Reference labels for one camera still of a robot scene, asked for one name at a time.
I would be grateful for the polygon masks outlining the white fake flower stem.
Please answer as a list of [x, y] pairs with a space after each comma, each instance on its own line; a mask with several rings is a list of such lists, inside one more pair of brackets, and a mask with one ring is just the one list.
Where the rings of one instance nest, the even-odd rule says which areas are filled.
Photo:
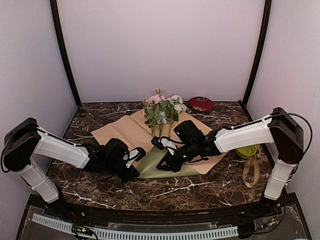
[[174, 122], [178, 122], [179, 115], [181, 113], [185, 113], [188, 108], [184, 104], [183, 98], [176, 94], [168, 97], [166, 101], [168, 102], [168, 105], [166, 107], [166, 116], [167, 116], [167, 122], [169, 124], [167, 136], [170, 137]]

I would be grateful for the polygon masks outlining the blue fake flower stem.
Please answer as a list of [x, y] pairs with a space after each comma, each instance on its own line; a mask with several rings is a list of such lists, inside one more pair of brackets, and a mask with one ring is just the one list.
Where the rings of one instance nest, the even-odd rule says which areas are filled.
[[167, 124], [167, 115], [164, 111], [160, 111], [158, 113], [158, 120], [157, 120], [157, 124], [158, 124], [158, 129], [159, 129], [159, 137], [162, 136], [162, 133], [163, 133], [163, 128], [164, 128], [164, 125]]

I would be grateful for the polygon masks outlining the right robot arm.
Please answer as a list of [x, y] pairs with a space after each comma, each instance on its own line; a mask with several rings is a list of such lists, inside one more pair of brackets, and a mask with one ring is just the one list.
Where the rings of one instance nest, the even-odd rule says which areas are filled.
[[178, 141], [166, 136], [155, 136], [151, 140], [159, 150], [167, 151], [156, 168], [176, 173], [184, 163], [207, 161], [210, 157], [243, 147], [275, 144], [278, 157], [264, 190], [265, 198], [255, 205], [255, 213], [266, 217], [274, 210], [274, 201], [280, 197], [310, 148], [304, 145], [304, 130], [294, 120], [297, 116], [276, 107], [270, 115], [258, 120], [212, 130], [208, 134], [204, 134], [191, 120], [183, 121], [174, 129]]

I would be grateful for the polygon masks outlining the lime green plastic bowl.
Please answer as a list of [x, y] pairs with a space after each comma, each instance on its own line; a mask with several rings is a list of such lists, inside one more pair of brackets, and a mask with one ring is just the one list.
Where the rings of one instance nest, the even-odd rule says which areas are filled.
[[249, 159], [257, 153], [258, 149], [256, 145], [240, 147], [235, 150], [236, 154], [242, 159]]

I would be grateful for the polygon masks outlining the pale pink fake flower stem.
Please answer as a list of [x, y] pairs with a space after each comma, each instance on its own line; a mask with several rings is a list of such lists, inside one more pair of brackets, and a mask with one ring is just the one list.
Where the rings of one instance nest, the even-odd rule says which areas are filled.
[[156, 135], [156, 125], [158, 124], [160, 104], [155, 103], [154, 100], [144, 100], [142, 103], [144, 118], [146, 118], [144, 123], [151, 129], [151, 135], [154, 137]]

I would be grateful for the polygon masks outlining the pink rose fake flower stem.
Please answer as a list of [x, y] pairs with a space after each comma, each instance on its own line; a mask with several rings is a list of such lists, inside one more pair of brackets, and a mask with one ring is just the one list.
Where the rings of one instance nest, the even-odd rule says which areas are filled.
[[149, 97], [148, 99], [146, 99], [147, 101], [149, 100], [154, 101], [156, 104], [159, 104], [159, 111], [164, 111], [165, 112], [165, 108], [166, 108], [166, 99], [165, 97], [161, 94], [161, 90], [160, 89], [156, 89], [155, 90], [156, 94]]

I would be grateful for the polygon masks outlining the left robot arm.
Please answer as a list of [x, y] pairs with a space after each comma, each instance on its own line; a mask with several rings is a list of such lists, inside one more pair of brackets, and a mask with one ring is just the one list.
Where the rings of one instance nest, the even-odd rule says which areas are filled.
[[129, 150], [118, 138], [111, 138], [99, 146], [75, 144], [46, 131], [32, 117], [7, 133], [0, 157], [1, 170], [18, 173], [32, 190], [51, 204], [51, 210], [58, 217], [67, 218], [71, 213], [70, 206], [62, 200], [58, 187], [33, 160], [34, 155], [49, 157], [89, 173], [116, 175], [127, 183], [140, 176], [133, 162], [141, 160], [146, 151], [141, 147]]

